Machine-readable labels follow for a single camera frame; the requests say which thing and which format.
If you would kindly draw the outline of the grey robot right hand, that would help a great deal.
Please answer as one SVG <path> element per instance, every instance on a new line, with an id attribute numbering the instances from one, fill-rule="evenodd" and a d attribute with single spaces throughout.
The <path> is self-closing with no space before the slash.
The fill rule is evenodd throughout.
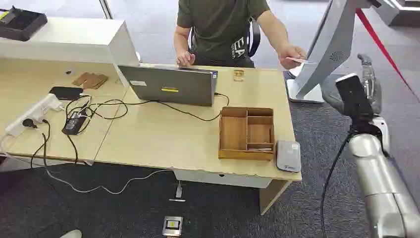
<path id="1" fill-rule="evenodd" d="M 350 73 L 326 80 L 321 85 L 323 99 L 340 114 L 351 118 L 372 118 L 382 111 L 382 89 L 375 76 L 371 58 L 358 54 L 362 65 L 362 77 Z"/>

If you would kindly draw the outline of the person's left hand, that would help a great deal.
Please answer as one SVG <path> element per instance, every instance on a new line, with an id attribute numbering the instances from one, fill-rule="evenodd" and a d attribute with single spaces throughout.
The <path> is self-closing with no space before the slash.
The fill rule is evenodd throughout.
<path id="1" fill-rule="evenodd" d="M 297 59 L 307 59 L 307 54 L 304 50 L 297 46 L 293 45 L 285 45 L 283 46 L 279 52 L 279 62 L 280 64 L 286 69 L 293 69 L 301 65 L 300 62 L 296 62 L 291 60 L 291 58 L 297 58 Z"/>

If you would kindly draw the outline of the person's right hand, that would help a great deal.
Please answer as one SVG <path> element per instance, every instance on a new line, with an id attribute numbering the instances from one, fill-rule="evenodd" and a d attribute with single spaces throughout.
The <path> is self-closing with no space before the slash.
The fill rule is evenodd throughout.
<path id="1" fill-rule="evenodd" d="M 194 64 L 196 56 L 188 51 L 177 53 L 176 63 L 179 67 L 190 67 Z"/>

